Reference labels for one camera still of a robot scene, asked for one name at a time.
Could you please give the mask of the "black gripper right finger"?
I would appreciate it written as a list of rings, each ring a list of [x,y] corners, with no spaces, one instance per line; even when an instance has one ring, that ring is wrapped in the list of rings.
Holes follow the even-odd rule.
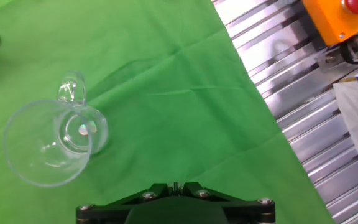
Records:
[[[229,223],[275,223],[275,202],[267,197],[256,200],[242,200],[213,189],[203,187],[198,182],[185,182],[178,185],[179,196],[192,197],[211,202],[220,207]]]

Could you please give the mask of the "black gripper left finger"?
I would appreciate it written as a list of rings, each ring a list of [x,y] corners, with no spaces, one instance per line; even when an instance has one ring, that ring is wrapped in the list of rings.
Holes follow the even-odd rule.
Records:
[[[152,184],[148,189],[107,205],[80,205],[76,208],[76,224],[125,223],[129,212],[136,206],[174,194],[175,184]]]

